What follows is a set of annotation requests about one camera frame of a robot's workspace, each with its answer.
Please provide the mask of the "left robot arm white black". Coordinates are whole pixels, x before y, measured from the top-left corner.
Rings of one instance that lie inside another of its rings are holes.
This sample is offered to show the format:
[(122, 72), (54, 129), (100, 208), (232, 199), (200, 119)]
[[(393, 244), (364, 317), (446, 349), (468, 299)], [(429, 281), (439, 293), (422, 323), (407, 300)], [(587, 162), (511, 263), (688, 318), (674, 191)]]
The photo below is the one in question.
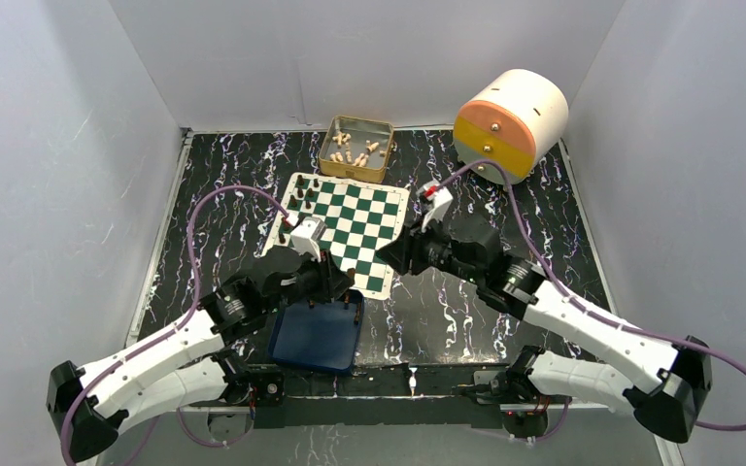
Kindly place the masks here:
[(243, 402), (250, 376), (216, 353), (262, 328), (272, 311), (344, 297), (355, 277), (329, 250), (276, 246), (148, 338), (84, 366), (54, 366), (46, 405), (66, 464), (98, 455), (138, 419), (198, 401)]

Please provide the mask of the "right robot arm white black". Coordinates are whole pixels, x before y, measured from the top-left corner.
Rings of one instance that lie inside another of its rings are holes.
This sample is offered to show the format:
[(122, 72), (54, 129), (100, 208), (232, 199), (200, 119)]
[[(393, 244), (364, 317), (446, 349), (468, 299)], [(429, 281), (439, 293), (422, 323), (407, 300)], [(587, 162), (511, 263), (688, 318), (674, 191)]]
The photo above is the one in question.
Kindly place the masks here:
[(628, 333), (621, 319), (606, 324), (593, 318), (592, 304), (563, 296), (540, 266), (505, 250), (498, 231), (480, 217), (448, 227), (418, 220), (376, 256), (400, 275), (435, 268), (473, 283), (493, 310), (555, 332), (596, 358), (525, 346), (504, 374), (461, 394), (485, 404), (571, 397), (631, 415), (667, 441), (690, 440), (712, 383), (709, 356), (689, 347), (694, 337), (669, 344)]

